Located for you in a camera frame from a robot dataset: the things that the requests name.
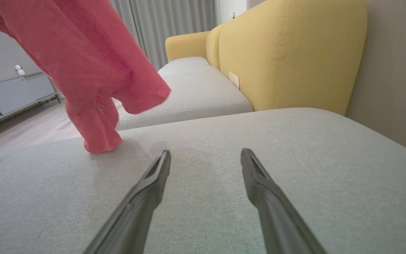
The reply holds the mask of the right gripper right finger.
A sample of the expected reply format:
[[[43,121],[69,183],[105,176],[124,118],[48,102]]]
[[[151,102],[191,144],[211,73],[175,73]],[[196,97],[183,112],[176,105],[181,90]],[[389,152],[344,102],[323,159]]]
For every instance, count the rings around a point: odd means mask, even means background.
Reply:
[[[327,254],[251,149],[242,149],[241,165],[248,199],[258,210],[267,254]]]

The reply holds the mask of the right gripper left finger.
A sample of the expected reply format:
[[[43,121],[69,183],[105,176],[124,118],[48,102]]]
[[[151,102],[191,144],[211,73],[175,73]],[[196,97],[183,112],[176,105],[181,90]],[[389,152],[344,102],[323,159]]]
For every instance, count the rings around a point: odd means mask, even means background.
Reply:
[[[154,210],[170,173],[170,151],[162,151],[129,190],[83,254],[143,254]]]

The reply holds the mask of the red garment with white trim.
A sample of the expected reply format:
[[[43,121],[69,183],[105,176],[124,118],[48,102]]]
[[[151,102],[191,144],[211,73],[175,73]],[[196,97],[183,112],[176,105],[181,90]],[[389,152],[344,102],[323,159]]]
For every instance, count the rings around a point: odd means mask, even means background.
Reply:
[[[113,98],[140,114],[171,92],[109,0],[0,0],[0,32],[63,93],[90,153],[122,142]]]

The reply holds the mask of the large grey sofa seat cushion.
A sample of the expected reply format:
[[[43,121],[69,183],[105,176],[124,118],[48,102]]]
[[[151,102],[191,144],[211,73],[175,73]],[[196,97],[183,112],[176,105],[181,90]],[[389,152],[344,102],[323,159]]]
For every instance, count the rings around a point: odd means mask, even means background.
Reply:
[[[163,150],[163,200],[145,254],[266,254],[240,154],[250,148],[329,254],[406,254],[406,148],[315,108],[119,132],[115,151],[81,138],[0,151],[0,254],[82,254]]]

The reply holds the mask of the small grey sofa seat cushion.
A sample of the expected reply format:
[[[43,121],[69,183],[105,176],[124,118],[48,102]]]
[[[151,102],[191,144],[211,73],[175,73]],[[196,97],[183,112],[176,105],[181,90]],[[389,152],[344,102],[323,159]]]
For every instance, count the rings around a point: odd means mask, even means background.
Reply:
[[[129,114],[116,102],[117,130],[253,111],[243,93],[202,57],[172,60],[158,73],[171,88],[167,100],[141,114]]]

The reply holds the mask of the white sofa label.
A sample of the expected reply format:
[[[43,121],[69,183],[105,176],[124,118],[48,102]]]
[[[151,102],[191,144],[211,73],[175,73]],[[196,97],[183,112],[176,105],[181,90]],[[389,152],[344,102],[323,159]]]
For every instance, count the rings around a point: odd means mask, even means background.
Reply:
[[[232,84],[235,85],[237,89],[240,89],[239,77],[233,74],[231,71],[228,72],[228,77],[230,82],[232,82]]]

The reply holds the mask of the yellow sofa backrest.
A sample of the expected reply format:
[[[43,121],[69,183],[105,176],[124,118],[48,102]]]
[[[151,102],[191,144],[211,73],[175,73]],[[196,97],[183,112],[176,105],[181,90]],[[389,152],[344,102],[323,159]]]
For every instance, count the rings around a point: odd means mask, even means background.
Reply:
[[[366,0],[266,0],[211,31],[171,36],[169,62],[202,57],[239,77],[253,110],[345,115],[365,45]]]

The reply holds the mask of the grey sideboard cabinet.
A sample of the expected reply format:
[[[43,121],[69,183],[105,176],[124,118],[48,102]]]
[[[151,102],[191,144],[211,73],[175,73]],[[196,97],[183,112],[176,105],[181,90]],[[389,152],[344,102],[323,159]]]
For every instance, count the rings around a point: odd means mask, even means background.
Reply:
[[[0,121],[32,106],[57,100],[59,93],[42,72],[24,74],[0,82]]]

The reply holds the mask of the grey curtain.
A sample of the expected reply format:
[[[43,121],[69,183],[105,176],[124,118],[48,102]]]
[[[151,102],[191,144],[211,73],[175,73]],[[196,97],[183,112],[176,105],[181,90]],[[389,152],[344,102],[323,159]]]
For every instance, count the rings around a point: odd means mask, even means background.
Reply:
[[[109,1],[156,70],[168,62],[167,38],[216,26],[215,0]]]

